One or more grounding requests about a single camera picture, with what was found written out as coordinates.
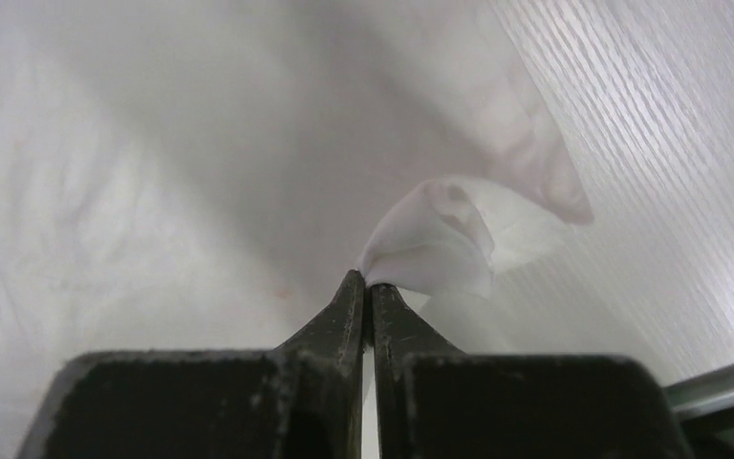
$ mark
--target black object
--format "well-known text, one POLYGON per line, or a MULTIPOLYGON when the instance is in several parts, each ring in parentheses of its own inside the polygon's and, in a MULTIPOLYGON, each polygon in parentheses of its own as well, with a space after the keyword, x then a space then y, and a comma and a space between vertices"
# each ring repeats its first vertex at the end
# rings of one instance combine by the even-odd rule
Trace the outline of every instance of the black object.
POLYGON ((356 458, 375 345, 385 458, 690 458, 663 393, 603 356, 472 356, 350 272, 270 351, 109 352, 56 377, 18 457, 356 458))

